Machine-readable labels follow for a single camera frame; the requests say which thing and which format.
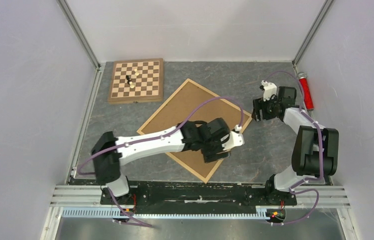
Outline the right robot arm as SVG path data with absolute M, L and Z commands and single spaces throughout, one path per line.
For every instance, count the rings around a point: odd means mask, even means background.
M 253 100 L 252 118 L 255 121 L 278 118 L 296 133 L 291 164 L 265 182 L 264 199 L 275 205 L 290 200 L 296 187 L 337 172 L 340 135 L 335 128 L 313 120 L 296 104 L 294 87 L 264 82 L 260 89 L 263 96 Z

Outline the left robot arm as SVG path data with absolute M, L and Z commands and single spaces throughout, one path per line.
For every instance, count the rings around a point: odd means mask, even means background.
M 210 122 L 183 121 L 168 129 L 145 135 L 116 137 L 107 131 L 91 149 L 96 181 L 112 192 L 120 204 L 132 198 L 128 178 L 121 166 L 138 159 L 163 153 L 201 152 L 204 162 L 211 163 L 227 157 L 239 136 L 241 125 L 230 129 L 223 118 Z

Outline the red glitter microphone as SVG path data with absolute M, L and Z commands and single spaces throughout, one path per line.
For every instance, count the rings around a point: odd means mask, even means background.
M 307 81 L 307 74 L 305 72 L 299 72 L 297 74 L 297 77 L 298 77 L 298 80 L 299 80 L 299 82 L 300 82 L 300 84 L 303 88 L 304 103 L 305 103 L 306 109 L 308 111 L 313 111 L 314 110 L 314 103 L 313 103 L 313 100 L 312 100 L 310 88 L 309 88 L 308 81 Z

